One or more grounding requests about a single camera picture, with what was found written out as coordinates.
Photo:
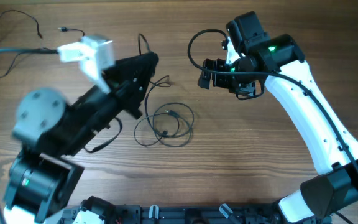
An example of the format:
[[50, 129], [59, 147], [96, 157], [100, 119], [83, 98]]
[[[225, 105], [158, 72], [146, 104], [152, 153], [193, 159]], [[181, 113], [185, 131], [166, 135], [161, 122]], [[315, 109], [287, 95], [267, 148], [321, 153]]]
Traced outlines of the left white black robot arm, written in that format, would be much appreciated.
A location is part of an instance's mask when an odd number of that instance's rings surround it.
[[155, 52], [120, 59], [103, 70], [112, 88], [90, 88], [72, 105], [53, 88], [28, 93], [16, 112], [12, 135], [22, 149], [9, 171], [5, 212], [18, 223], [43, 223], [64, 209], [84, 168], [64, 159], [74, 156], [125, 110], [135, 119], [159, 58]]

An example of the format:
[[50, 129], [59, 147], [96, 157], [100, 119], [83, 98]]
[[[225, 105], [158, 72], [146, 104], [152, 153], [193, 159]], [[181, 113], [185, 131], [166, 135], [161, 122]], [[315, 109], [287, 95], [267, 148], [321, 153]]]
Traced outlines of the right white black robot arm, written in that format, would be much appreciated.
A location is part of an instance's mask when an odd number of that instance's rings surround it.
[[205, 60], [198, 85], [225, 88], [239, 100], [270, 92], [303, 138], [317, 171], [278, 201], [272, 222], [321, 222], [357, 202], [358, 141], [319, 90], [295, 40], [287, 34], [271, 38], [253, 11], [228, 22], [223, 36], [227, 57]]

